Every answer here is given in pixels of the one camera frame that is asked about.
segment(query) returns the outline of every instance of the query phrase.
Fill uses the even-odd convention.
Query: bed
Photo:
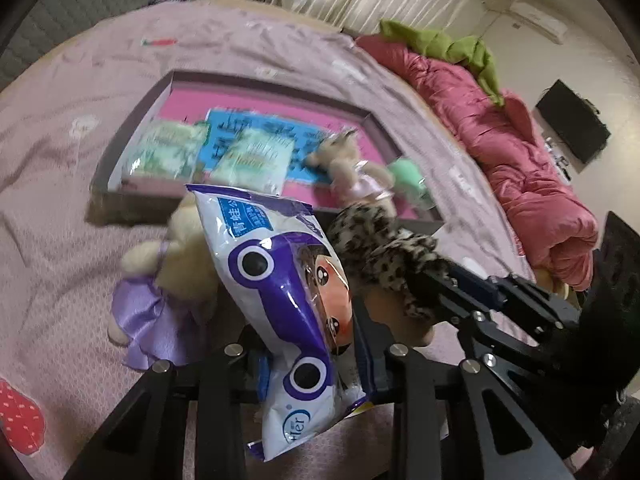
[[[143,38],[176,38],[152,48]],[[118,264],[161,226],[85,220],[89,182],[111,136],[170,69],[234,73],[375,110],[430,182],[446,223],[438,250],[487,274],[534,275],[481,171],[404,82],[334,28],[245,0],[161,4],[101,22],[31,66],[0,94],[0,378],[33,399],[44,445],[20,456],[35,480],[61,478],[139,374],[107,340]],[[522,336],[508,320],[507,332]],[[235,340],[238,312],[222,301],[212,323]],[[422,351],[457,364],[448,324]],[[247,439],[259,434],[247,411]],[[261,464],[251,478],[372,478],[387,467],[391,410],[379,407]],[[185,478],[191,478],[193,428]]]

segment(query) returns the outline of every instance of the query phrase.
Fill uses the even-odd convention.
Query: metal screw
[[[473,359],[462,361],[462,369],[469,374],[477,374],[480,371],[480,363]]]
[[[238,357],[243,351],[244,348],[242,348],[242,345],[238,343],[231,343],[230,345],[225,346],[225,354],[229,357]]]
[[[482,361],[484,361],[484,364],[486,364],[489,368],[493,368],[498,362],[498,359],[496,359],[495,355],[493,354],[484,354],[484,356],[482,356]]]
[[[169,368],[171,368],[171,363],[166,359],[160,359],[159,361],[153,363],[153,365],[151,366],[151,369],[156,374],[164,374],[165,372],[169,371]]]
[[[395,355],[396,357],[404,357],[409,353],[409,349],[402,343],[393,343],[389,347],[389,353],[391,355]]]

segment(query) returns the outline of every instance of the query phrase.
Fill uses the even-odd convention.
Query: green package
[[[151,123],[128,157],[125,176],[155,176],[190,182],[207,123],[158,120]]]
[[[209,173],[208,183],[280,195],[294,144],[289,137],[247,128]]]

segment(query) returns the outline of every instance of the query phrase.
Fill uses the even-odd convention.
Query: white plastic bag
[[[231,187],[188,189],[220,280],[273,355],[262,409],[270,460],[364,399],[344,271],[311,206]]]

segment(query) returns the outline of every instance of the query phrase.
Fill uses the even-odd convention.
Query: snack bag
[[[258,128],[240,132],[208,177],[209,184],[280,195],[295,141]]]
[[[155,120],[128,157],[123,178],[154,176],[188,182],[209,125]]]
[[[190,184],[226,289],[273,355],[263,458],[302,444],[362,403],[344,271],[311,206]]]

